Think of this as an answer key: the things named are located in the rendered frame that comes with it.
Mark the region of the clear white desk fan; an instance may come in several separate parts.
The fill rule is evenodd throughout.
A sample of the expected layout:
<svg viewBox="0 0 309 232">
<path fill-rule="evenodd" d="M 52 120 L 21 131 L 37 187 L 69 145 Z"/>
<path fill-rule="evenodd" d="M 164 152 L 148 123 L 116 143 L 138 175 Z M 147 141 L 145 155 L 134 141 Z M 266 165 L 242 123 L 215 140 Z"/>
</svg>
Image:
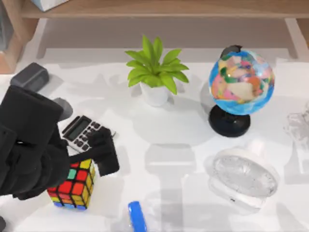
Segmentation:
<svg viewBox="0 0 309 232">
<path fill-rule="evenodd" d="M 265 158 L 265 143 L 258 139 L 218 152 L 210 171 L 210 190 L 240 211 L 251 213 L 261 210 L 280 182 L 278 172 Z"/>
</svg>

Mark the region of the wooden shelf unit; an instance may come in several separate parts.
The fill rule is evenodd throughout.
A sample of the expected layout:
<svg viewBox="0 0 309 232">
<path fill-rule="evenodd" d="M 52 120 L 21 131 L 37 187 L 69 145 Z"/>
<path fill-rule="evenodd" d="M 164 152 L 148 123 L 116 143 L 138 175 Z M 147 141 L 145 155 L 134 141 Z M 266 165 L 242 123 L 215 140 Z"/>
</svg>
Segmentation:
<svg viewBox="0 0 309 232">
<path fill-rule="evenodd" d="M 0 74 L 15 71 L 40 18 L 252 17 L 295 18 L 309 46 L 309 0 L 69 0 L 46 12 L 31 0 L 0 0 L 14 34 L 0 49 Z"/>
</svg>

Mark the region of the multicoloured puzzle cube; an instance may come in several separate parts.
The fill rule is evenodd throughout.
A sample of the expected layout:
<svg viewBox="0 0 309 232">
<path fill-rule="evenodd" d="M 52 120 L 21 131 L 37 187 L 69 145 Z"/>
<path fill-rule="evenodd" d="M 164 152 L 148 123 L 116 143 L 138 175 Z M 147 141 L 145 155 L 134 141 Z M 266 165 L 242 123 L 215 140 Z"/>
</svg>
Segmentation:
<svg viewBox="0 0 309 232">
<path fill-rule="evenodd" d="M 94 188 L 96 170 L 92 159 L 70 165 L 67 179 L 47 189 L 53 204 L 68 209 L 86 210 Z"/>
</svg>

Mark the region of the dark grey rounded box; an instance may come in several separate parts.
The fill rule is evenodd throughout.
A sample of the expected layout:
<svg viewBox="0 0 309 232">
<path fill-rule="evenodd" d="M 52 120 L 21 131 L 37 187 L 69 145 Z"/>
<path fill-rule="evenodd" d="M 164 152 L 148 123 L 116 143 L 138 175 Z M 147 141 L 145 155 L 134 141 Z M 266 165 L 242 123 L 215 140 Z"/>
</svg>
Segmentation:
<svg viewBox="0 0 309 232">
<path fill-rule="evenodd" d="M 47 69 L 32 62 L 10 80 L 10 85 L 18 86 L 33 92 L 41 90 L 50 80 Z"/>
</svg>

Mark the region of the grey calculator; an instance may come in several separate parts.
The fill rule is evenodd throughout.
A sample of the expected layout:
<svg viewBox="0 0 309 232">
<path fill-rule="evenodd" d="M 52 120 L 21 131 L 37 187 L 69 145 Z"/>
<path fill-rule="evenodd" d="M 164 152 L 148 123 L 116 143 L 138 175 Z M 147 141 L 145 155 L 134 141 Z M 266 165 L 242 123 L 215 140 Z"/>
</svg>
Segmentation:
<svg viewBox="0 0 309 232">
<path fill-rule="evenodd" d="M 68 142 L 70 148 L 76 152 L 86 152 L 91 146 L 88 144 L 88 136 L 104 125 L 101 122 L 92 120 L 91 118 L 81 115 L 68 118 L 68 123 L 63 128 L 61 136 Z"/>
</svg>

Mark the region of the pale blue box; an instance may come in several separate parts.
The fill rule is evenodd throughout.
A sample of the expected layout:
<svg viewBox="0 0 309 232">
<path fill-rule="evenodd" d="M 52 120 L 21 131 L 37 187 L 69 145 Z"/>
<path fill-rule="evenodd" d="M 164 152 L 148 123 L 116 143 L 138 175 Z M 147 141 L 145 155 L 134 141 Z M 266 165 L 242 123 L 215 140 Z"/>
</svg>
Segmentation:
<svg viewBox="0 0 309 232">
<path fill-rule="evenodd" d="M 51 10 L 59 5 L 62 5 L 70 0 L 30 0 L 42 12 Z"/>
</svg>

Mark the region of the colourful globe on black base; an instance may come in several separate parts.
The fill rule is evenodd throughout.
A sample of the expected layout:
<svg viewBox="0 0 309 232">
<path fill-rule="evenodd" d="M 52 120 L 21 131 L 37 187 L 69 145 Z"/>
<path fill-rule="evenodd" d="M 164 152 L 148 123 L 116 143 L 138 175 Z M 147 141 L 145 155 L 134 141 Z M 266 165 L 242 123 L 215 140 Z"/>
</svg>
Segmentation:
<svg viewBox="0 0 309 232">
<path fill-rule="evenodd" d="M 233 138 L 244 135 L 251 125 L 251 115 L 270 101 L 275 75 L 262 56 L 235 44 L 221 52 L 208 86 L 215 103 L 209 112 L 209 124 L 219 135 Z"/>
</svg>

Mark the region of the blue marker pen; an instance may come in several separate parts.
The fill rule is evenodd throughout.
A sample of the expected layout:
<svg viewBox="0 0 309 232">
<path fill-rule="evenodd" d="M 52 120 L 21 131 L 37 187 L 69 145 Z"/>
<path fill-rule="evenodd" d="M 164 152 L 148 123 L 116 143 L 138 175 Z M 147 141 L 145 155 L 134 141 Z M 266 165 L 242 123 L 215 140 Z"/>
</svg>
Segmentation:
<svg viewBox="0 0 309 232">
<path fill-rule="evenodd" d="M 130 202 L 128 204 L 128 212 L 133 232 L 147 232 L 147 225 L 140 202 Z"/>
</svg>

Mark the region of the green plant in white pot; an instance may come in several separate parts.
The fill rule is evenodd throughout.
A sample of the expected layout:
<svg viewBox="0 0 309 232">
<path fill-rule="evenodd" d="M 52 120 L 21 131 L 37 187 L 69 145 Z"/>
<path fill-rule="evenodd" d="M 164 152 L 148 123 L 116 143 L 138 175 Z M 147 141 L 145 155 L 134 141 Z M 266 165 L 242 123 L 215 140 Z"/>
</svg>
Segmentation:
<svg viewBox="0 0 309 232">
<path fill-rule="evenodd" d="M 128 87 L 139 85 L 146 103 L 152 107 L 163 106 L 168 101 L 170 93 L 178 94 L 175 79 L 189 83 L 188 77 L 183 73 L 189 68 L 179 59 L 181 52 L 180 48 L 176 48 L 163 56 L 161 38 L 156 37 L 154 41 L 150 41 L 143 35 L 140 51 L 125 52 L 131 57 L 126 63 L 126 66 L 131 68 L 127 76 Z"/>
</svg>

